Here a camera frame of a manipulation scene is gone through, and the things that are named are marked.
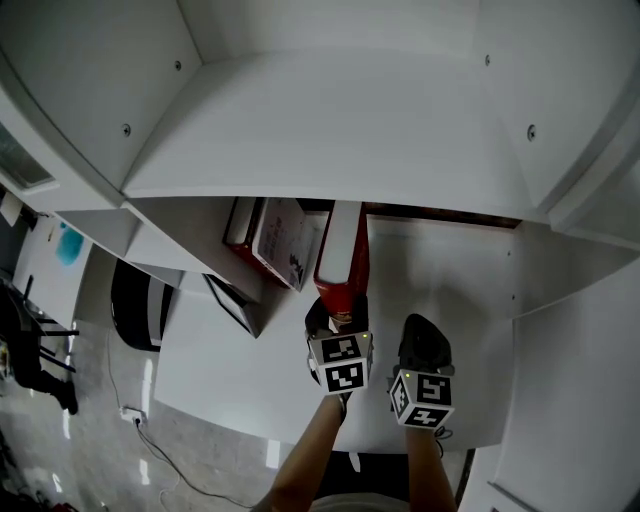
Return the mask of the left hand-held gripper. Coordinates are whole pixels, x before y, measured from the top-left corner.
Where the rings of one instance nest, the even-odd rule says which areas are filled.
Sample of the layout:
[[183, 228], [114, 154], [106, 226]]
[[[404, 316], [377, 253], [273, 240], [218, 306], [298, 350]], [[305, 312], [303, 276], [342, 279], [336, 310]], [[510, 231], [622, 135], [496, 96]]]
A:
[[321, 298], [305, 316], [307, 366], [325, 395], [344, 395], [368, 386], [373, 363], [373, 334], [369, 330], [368, 299], [355, 298], [351, 322], [339, 332], [330, 329], [330, 317]]

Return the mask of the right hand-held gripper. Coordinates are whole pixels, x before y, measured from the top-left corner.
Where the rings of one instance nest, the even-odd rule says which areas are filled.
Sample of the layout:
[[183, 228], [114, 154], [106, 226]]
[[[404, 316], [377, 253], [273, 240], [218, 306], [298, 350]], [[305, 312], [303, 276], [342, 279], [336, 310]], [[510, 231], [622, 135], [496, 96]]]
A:
[[439, 429], [453, 414], [452, 377], [455, 374], [448, 339], [419, 314], [407, 317], [398, 363], [388, 379], [391, 411], [401, 426]]

